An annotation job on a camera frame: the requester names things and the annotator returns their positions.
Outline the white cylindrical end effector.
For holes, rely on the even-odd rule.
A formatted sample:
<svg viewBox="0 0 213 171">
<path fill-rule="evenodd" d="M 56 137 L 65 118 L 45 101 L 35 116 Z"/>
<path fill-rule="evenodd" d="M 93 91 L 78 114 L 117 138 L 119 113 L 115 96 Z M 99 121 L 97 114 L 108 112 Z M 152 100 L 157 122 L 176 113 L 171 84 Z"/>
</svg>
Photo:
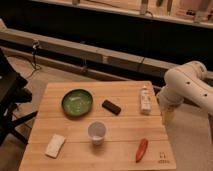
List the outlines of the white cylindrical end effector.
<svg viewBox="0 0 213 171">
<path fill-rule="evenodd" d="M 174 118 L 174 110 L 176 106 L 174 104 L 168 103 L 166 101 L 160 102 L 160 109 L 162 115 L 162 123 L 168 125 Z"/>
</svg>

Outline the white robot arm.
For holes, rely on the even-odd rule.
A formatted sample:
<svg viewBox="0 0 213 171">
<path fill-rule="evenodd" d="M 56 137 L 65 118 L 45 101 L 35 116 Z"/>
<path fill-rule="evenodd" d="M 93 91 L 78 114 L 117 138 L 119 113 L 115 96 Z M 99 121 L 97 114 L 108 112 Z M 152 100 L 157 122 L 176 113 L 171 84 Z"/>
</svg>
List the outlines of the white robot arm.
<svg viewBox="0 0 213 171">
<path fill-rule="evenodd" d="M 165 86 L 156 95 L 164 124 L 173 119 L 173 110 L 185 99 L 213 117 L 213 87 L 204 82 L 206 74 L 205 65 L 199 61 L 173 67 L 165 73 Z"/>
</svg>

